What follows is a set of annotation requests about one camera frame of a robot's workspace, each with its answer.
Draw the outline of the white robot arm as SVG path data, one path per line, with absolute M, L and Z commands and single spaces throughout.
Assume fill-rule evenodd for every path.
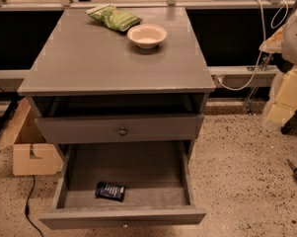
M 297 112 L 297 9 L 286 23 L 260 45 L 266 53 L 279 53 L 292 64 L 288 72 L 278 72 L 272 81 L 269 101 L 262 113 L 262 125 L 267 130 L 284 127 Z

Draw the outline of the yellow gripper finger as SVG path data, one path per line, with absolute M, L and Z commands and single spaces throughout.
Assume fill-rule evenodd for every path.
M 262 112 L 265 129 L 280 129 L 297 112 L 297 64 L 287 73 L 279 71 L 271 84 Z
M 281 53 L 284 29 L 284 26 L 280 27 L 270 38 L 264 40 L 260 45 L 260 51 L 266 53 Z

